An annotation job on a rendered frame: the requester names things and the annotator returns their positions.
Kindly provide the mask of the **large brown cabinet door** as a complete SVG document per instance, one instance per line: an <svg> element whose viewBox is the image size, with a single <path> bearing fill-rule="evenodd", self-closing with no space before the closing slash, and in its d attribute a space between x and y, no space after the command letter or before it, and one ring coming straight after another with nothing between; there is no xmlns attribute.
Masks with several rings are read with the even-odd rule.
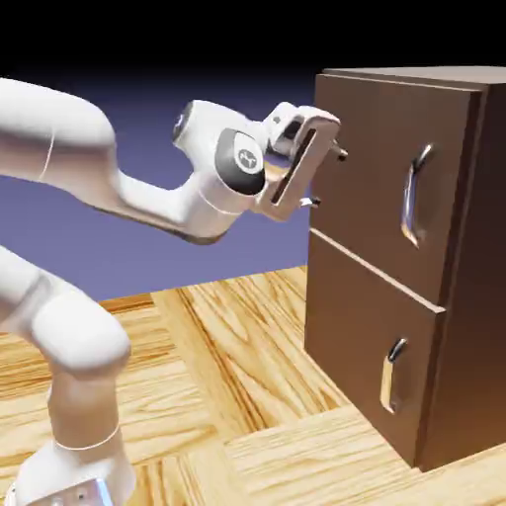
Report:
<svg viewBox="0 0 506 506"><path fill-rule="evenodd" d="M461 224L482 93L408 82L320 75L315 104L341 121L349 155L325 158L312 184L310 224L430 302L443 306ZM400 230L403 186L422 148L415 248Z"/></svg>

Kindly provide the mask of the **small brown cabinet door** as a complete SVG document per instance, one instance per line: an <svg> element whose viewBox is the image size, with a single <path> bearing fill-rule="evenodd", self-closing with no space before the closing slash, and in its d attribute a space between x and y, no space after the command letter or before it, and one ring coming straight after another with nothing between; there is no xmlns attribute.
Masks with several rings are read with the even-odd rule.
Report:
<svg viewBox="0 0 506 506"><path fill-rule="evenodd" d="M445 316L310 231L305 350L412 466L421 463L431 351ZM408 343L395 364L390 414L380 404L381 369L400 337Z"/></svg>

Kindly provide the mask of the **brown wooden cabinet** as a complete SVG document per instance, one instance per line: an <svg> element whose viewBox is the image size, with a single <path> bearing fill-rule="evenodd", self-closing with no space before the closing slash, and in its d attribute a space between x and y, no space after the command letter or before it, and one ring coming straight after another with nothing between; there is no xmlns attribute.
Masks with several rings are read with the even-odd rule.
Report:
<svg viewBox="0 0 506 506"><path fill-rule="evenodd" d="M445 310L431 351L421 463L429 470L506 443L506 67L326 69L482 93L447 302L436 305L331 237L366 267Z"/></svg>

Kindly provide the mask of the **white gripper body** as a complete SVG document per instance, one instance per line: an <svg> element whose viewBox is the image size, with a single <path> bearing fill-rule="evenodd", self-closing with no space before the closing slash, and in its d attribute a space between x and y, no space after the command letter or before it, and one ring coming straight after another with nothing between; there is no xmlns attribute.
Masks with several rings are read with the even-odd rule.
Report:
<svg viewBox="0 0 506 506"><path fill-rule="evenodd" d="M275 109L262 121L267 149L288 159L281 169L265 164L266 183L255 212L285 221L306 204L304 194L328 152L337 147L340 120L321 109Z"/></svg>

